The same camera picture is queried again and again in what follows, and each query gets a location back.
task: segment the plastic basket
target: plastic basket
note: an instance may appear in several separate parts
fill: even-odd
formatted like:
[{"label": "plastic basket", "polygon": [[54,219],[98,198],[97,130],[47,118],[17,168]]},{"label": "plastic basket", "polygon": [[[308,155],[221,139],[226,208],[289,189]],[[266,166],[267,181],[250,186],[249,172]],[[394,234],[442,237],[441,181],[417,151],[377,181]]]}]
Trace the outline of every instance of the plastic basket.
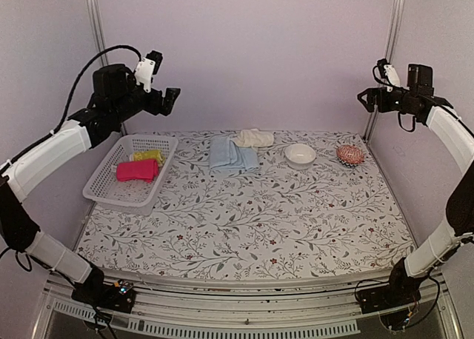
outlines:
[{"label": "plastic basket", "polygon": [[[126,135],[120,138],[97,167],[82,194],[103,206],[120,212],[150,215],[161,186],[173,163],[178,139],[159,135]],[[166,158],[158,177],[151,183],[142,180],[118,182],[113,166],[129,161],[134,152],[159,149]]]}]

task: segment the white cloth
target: white cloth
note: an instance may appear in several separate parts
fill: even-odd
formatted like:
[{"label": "white cloth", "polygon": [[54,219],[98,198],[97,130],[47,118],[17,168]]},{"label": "white cloth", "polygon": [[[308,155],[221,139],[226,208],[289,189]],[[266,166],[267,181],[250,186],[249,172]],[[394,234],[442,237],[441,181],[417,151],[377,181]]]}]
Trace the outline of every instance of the white cloth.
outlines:
[{"label": "white cloth", "polygon": [[232,141],[240,148],[259,148],[273,145],[275,137],[272,132],[261,132],[254,130],[241,130],[240,135],[232,138]]}]

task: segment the red cloth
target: red cloth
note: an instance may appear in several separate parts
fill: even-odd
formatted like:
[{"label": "red cloth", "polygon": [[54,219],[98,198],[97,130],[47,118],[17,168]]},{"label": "red cloth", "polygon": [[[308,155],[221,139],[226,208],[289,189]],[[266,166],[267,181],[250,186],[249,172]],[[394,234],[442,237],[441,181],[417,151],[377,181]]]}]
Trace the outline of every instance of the red cloth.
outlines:
[{"label": "red cloth", "polygon": [[131,161],[117,166],[117,180],[119,181],[143,180],[150,183],[157,175],[158,162],[156,159]]}]

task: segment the bowl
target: bowl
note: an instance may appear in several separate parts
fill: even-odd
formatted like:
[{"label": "bowl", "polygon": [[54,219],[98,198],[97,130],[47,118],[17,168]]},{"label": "bowl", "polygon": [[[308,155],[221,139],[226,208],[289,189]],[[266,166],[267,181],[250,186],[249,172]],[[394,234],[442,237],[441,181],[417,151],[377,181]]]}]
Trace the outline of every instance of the bowl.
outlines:
[{"label": "bowl", "polygon": [[316,152],[306,144],[291,144],[285,148],[284,157],[292,169],[305,170],[313,165],[316,159]]}]

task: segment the blue towel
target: blue towel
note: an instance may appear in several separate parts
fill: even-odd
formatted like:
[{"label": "blue towel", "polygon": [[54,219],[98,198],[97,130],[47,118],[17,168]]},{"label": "blue towel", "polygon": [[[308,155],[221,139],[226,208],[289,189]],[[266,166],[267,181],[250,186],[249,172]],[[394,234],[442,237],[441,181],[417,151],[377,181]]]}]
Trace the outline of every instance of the blue towel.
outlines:
[{"label": "blue towel", "polygon": [[209,168],[211,170],[257,170],[257,153],[250,148],[237,147],[229,136],[213,137],[210,140]]}]

